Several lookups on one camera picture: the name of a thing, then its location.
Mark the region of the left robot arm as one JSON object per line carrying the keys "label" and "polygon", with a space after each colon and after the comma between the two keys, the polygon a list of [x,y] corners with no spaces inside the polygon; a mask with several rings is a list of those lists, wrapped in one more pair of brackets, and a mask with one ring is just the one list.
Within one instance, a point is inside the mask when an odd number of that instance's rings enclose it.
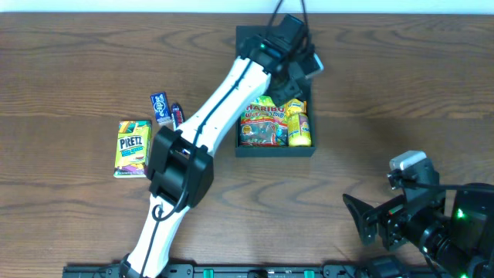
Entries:
{"label": "left robot arm", "polygon": [[178,227],[211,187],[217,148],[242,111],[262,95],[278,106],[303,97],[323,71],[307,19],[286,15],[278,25],[254,30],[202,107],[177,130],[162,127],[154,136],[150,209],[136,247],[120,263],[121,277],[157,277],[164,270]]}

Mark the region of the yellow Mentos bottle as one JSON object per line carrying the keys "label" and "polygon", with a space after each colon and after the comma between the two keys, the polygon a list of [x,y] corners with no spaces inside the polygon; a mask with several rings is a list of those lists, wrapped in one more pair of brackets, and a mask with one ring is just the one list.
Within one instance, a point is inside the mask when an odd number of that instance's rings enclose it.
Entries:
{"label": "yellow Mentos bottle", "polygon": [[289,116],[288,142],[290,147],[310,147],[312,145],[309,119],[304,113]]}

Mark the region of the dark blue chocolate bar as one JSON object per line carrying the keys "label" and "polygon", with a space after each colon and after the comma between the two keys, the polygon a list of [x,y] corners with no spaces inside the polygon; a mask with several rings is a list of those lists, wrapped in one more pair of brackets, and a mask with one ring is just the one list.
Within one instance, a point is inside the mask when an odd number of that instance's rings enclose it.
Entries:
{"label": "dark blue chocolate bar", "polygon": [[174,130],[177,130],[184,123],[184,112],[179,103],[172,103],[171,118]]}

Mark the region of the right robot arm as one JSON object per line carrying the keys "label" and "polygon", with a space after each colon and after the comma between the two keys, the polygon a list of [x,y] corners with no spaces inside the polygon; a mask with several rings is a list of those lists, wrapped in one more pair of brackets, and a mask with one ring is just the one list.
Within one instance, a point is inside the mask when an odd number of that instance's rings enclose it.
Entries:
{"label": "right robot arm", "polygon": [[343,195],[361,242],[410,243],[452,277],[493,275],[493,186],[443,185],[432,161],[405,160],[387,175],[402,194],[377,206]]}

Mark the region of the green Pretz snack box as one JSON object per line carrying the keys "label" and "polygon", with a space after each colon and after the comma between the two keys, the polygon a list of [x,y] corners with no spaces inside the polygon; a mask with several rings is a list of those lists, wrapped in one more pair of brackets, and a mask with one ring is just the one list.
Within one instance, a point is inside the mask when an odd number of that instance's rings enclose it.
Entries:
{"label": "green Pretz snack box", "polygon": [[122,120],[117,133],[113,176],[145,178],[149,163],[152,124],[150,120]]}

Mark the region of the green Haribo gummy bag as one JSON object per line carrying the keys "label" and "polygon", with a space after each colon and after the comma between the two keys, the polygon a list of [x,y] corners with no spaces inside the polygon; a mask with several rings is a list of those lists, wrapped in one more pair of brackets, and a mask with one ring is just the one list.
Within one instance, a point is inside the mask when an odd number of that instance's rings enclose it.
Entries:
{"label": "green Haribo gummy bag", "polygon": [[251,102],[240,116],[240,144],[258,147],[287,146],[288,125],[284,107],[277,107],[268,96]]}

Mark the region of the small orange candy packet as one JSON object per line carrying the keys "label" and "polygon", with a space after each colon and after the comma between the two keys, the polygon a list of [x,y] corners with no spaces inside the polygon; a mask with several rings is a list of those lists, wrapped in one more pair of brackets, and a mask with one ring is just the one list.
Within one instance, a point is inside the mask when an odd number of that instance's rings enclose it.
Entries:
{"label": "small orange candy packet", "polygon": [[305,114],[307,111],[307,102],[295,98],[285,103],[284,108],[285,108],[286,118],[291,117],[293,114],[298,114],[298,113]]}

